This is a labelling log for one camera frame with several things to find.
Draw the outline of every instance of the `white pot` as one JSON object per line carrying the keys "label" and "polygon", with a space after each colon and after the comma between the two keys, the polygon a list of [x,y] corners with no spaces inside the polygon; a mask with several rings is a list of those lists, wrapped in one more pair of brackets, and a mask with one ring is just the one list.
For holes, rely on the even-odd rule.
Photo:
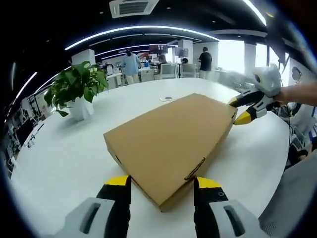
{"label": "white pot", "polygon": [[77,121],[84,120],[94,113],[93,104],[86,101],[84,96],[81,98],[77,97],[75,102],[67,102],[67,107],[70,107],[69,111]]}

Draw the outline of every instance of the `ceiling light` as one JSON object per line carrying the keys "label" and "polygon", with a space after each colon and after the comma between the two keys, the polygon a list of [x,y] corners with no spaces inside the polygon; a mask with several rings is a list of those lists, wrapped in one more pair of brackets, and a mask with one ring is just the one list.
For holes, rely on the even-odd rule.
{"label": "ceiling light", "polygon": [[[191,40],[198,40],[200,42],[202,41],[202,40],[199,40],[199,39],[196,39],[196,38],[192,38],[192,37],[188,37],[188,36],[179,36],[179,35],[164,34],[164,33],[143,33],[143,34],[124,35],[124,36],[113,37],[111,39],[114,40],[114,39],[120,39],[120,38],[125,38],[125,37],[132,37],[132,36],[151,36],[151,35],[153,35],[153,36],[177,36],[177,37],[191,39]],[[96,43],[90,44],[89,47],[94,46],[94,45],[98,45],[100,43],[107,42],[107,41],[110,41],[110,39],[106,39],[106,40],[103,40],[103,41],[98,41]]]}
{"label": "ceiling light", "polygon": [[112,58],[112,57],[115,57],[115,56],[121,56],[121,55],[125,55],[125,53],[120,53],[120,54],[116,54],[116,55],[112,55],[112,56],[104,57],[104,58],[101,58],[101,59],[102,59],[102,60],[104,60],[104,59],[107,59],[107,58]]}
{"label": "ceiling light", "polygon": [[272,18],[274,18],[274,16],[272,15],[272,14],[270,14],[270,13],[268,13],[268,12],[265,12],[269,17],[272,17]]}
{"label": "ceiling light", "polygon": [[[143,51],[150,51],[150,50],[133,51],[133,53],[135,53],[135,52],[143,52]],[[116,54],[116,55],[112,55],[112,56],[107,56],[107,57],[102,58],[102,60],[105,60],[105,59],[108,59],[108,58],[113,58],[113,57],[116,57],[116,56],[121,56],[121,55],[125,55],[125,53],[120,53],[120,54]]]}
{"label": "ceiling light", "polygon": [[35,91],[35,93],[37,93],[41,88],[43,88],[45,84],[47,84],[47,83],[50,82],[52,79],[54,79],[58,74],[59,74],[59,73],[55,74],[52,78],[50,78],[48,81],[46,81],[41,87],[39,87],[39,88]]}
{"label": "ceiling light", "polygon": [[81,43],[83,43],[83,42],[85,42],[87,40],[90,40],[90,39],[98,37],[98,36],[106,35],[106,34],[117,32],[117,31],[125,31],[125,30],[131,30],[131,29],[141,29],[141,28],[150,28],[150,29],[151,28],[158,28],[158,29],[170,29],[170,30],[185,31],[185,32],[189,32],[189,33],[205,36],[205,37],[211,38],[213,40],[219,41],[219,39],[217,39],[216,37],[207,35],[205,33],[198,32],[198,31],[193,31],[193,30],[189,30],[189,29],[185,29],[185,28],[180,28],[180,27],[174,27],[174,26],[127,26],[127,27],[116,28],[116,29],[112,29],[112,30],[108,30],[108,31],[103,31],[103,32],[100,32],[98,34],[86,37],[86,38],[84,38],[84,39],[82,39],[80,41],[77,41],[76,43],[66,47],[65,50],[67,51],[67,50],[73,48],[74,46],[77,46],[77,45],[79,45],[79,44],[81,44]]}
{"label": "ceiling light", "polygon": [[128,46],[128,47],[118,48],[118,49],[111,50],[111,51],[105,51],[105,52],[96,54],[95,57],[103,55],[103,54],[107,54],[107,53],[110,53],[110,52],[114,52],[114,51],[120,51],[120,50],[124,50],[124,49],[128,49],[128,48],[143,47],[143,46],[149,46],[149,45],[162,45],[162,44],[146,44],[146,45],[138,45],[138,46]]}
{"label": "ceiling light", "polygon": [[264,17],[261,15],[260,11],[250,2],[250,0],[242,0],[246,5],[248,5],[249,8],[258,16],[260,21],[263,23],[264,26],[266,26],[266,21]]}
{"label": "ceiling light", "polygon": [[23,85],[23,87],[20,89],[20,91],[18,92],[18,94],[16,95],[14,101],[12,104],[15,103],[15,101],[18,99],[18,97],[21,95],[22,91],[25,89],[25,87],[29,84],[29,82],[32,80],[32,78],[35,77],[35,75],[37,75],[37,72],[33,73],[32,76],[28,79],[28,81],[26,81],[26,83]]}

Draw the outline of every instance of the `man in black shirt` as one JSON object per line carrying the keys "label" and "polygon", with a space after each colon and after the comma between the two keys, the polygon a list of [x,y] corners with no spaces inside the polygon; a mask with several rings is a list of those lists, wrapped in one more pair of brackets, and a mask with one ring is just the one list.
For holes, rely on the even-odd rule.
{"label": "man in black shirt", "polygon": [[199,78],[209,79],[212,57],[207,47],[203,47],[203,53],[199,56],[199,61],[201,62]]}

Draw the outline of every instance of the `white table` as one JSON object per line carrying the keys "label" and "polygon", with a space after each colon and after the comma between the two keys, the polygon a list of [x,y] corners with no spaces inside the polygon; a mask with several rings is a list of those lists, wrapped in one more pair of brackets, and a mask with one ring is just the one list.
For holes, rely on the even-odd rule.
{"label": "white table", "polygon": [[[133,84],[101,93],[95,113],[85,121],[55,113],[45,120],[32,148],[22,147],[11,181],[28,220],[41,234],[55,233],[72,209],[94,197],[103,183],[123,171],[107,152],[103,133],[136,116],[191,93],[228,102],[238,93],[199,78],[180,78]],[[245,110],[240,108],[238,115]],[[289,128],[273,113],[248,125],[233,126],[205,177],[222,185],[259,217],[271,200],[287,160]],[[196,237],[193,193],[173,210],[161,213],[132,186],[129,238]]]}
{"label": "white table", "polygon": [[114,73],[107,76],[108,88],[114,89],[121,85],[121,75],[122,73]]}

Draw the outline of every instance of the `monitor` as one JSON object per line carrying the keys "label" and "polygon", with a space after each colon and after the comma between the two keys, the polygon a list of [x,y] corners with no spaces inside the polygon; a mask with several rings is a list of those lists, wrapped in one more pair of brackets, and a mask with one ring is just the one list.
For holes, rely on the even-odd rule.
{"label": "monitor", "polygon": [[150,54],[167,54],[167,45],[150,45]]}
{"label": "monitor", "polygon": [[178,57],[188,57],[188,49],[181,48],[181,47],[175,47],[175,55]]}

